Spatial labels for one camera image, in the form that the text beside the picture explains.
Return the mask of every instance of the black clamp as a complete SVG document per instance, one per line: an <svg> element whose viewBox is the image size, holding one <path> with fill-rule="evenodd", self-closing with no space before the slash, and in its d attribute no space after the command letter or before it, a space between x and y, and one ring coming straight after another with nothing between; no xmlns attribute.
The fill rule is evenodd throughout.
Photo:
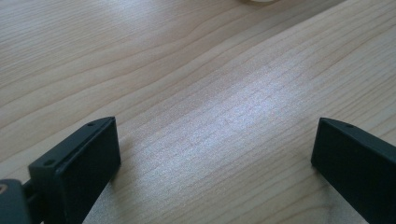
<svg viewBox="0 0 396 224"><path fill-rule="evenodd" d="M24 185L0 180L0 223L82 223L119 168L115 118L90 122L30 164Z"/></svg>

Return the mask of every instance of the small hole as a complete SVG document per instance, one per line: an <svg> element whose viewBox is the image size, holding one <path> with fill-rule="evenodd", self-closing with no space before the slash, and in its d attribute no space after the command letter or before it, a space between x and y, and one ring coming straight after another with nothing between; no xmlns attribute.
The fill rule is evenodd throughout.
<svg viewBox="0 0 396 224"><path fill-rule="evenodd" d="M44 162L44 165L49 166L49 165L52 165L53 163L55 163L55 160L49 160L49 161Z"/></svg>
<svg viewBox="0 0 396 224"><path fill-rule="evenodd" d="M7 190L7 185L0 184L0 194L4 193Z"/></svg>

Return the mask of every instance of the black bracket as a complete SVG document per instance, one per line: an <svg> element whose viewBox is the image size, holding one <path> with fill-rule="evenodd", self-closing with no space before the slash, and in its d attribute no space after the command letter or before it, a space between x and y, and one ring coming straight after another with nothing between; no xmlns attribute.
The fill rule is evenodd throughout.
<svg viewBox="0 0 396 224"><path fill-rule="evenodd" d="M24 185L0 180L0 223L82 223L119 168L115 118L90 122L30 164Z"/></svg>
<svg viewBox="0 0 396 224"><path fill-rule="evenodd" d="M396 223L396 147L353 125L320 119L311 162L369 223Z"/></svg>

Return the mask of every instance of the table surface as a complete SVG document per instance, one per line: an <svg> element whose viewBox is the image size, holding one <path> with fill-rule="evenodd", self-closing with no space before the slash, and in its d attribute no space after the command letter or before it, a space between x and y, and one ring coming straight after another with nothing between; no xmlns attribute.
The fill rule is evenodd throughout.
<svg viewBox="0 0 396 224"><path fill-rule="evenodd" d="M365 223L311 167L318 119L396 145L396 1L0 1L0 178L116 116L85 223Z"/></svg>

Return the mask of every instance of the black plastic piece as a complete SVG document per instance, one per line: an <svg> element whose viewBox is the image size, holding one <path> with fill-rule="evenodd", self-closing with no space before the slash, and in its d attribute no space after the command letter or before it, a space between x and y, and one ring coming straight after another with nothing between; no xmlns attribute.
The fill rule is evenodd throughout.
<svg viewBox="0 0 396 224"><path fill-rule="evenodd" d="M7 194L0 194L0 206L10 208L0 210L0 223L82 223L119 168L115 118L90 122L30 164L23 189L11 180ZM19 221L1 219L9 217Z"/></svg>
<svg viewBox="0 0 396 224"><path fill-rule="evenodd" d="M20 181L0 180L0 213L1 224L32 223Z"/></svg>
<svg viewBox="0 0 396 224"><path fill-rule="evenodd" d="M369 223L396 223L396 147L320 119L311 162Z"/></svg>

